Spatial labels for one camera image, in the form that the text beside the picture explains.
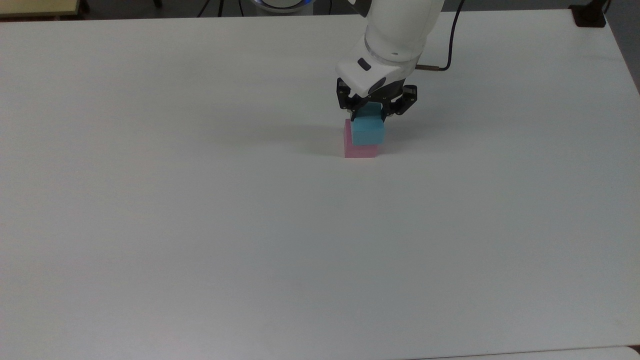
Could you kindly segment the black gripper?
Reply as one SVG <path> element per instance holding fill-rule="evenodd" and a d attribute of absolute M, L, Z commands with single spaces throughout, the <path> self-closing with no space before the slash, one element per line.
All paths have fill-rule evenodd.
<path fill-rule="evenodd" d="M 418 102 L 418 87 L 405 85 L 406 79 L 396 80 L 381 86 L 367 96 L 351 95 L 352 89 L 342 78 L 336 80 L 336 95 L 339 107 L 350 113 L 349 120 L 354 121 L 358 112 L 369 102 L 382 104 L 381 120 L 402 116 Z"/>

